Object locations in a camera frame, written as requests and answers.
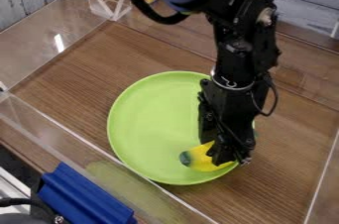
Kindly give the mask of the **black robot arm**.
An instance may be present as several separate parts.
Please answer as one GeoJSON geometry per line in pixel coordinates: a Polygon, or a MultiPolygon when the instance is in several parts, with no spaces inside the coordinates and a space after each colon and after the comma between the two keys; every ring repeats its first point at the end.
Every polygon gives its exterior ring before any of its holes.
{"type": "Polygon", "coordinates": [[[255,117],[277,92],[270,69],[278,64],[274,0],[164,0],[175,13],[163,16],[144,0],[131,0],[148,19],[164,25],[184,21],[192,13],[206,15],[214,27],[218,59],[211,77],[200,80],[200,149],[180,154],[190,168],[247,164],[255,149],[255,117]]]}

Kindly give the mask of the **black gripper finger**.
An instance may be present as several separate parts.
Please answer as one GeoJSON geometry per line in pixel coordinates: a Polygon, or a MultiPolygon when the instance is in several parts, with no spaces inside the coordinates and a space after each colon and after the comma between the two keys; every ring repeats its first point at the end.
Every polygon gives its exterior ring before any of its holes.
{"type": "Polygon", "coordinates": [[[209,148],[207,156],[213,158],[213,164],[221,167],[229,162],[239,162],[247,165],[253,161],[254,133],[245,132],[241,136],[221,132],[206,134],[209,148]]]}
{"type": "Polygon", "coordinates": [[[207,144],[218,138],[218,124],[213,109],[206,103],[199,104],[199,139],[207,144]]]}

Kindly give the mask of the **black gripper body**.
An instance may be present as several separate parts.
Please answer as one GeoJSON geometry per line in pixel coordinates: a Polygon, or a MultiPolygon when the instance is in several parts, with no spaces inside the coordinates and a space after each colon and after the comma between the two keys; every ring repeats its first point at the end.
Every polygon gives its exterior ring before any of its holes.
{"type": "Polygon", "coordinates": [[[262,112],[269,93],[269,84],[259,80],[243,89],[222,87],[213,79],[200,80],[199,104],[206,103],[215,114],[218,131],[241,136],[245,132],[254,133],[253,122],[262,112]]]}

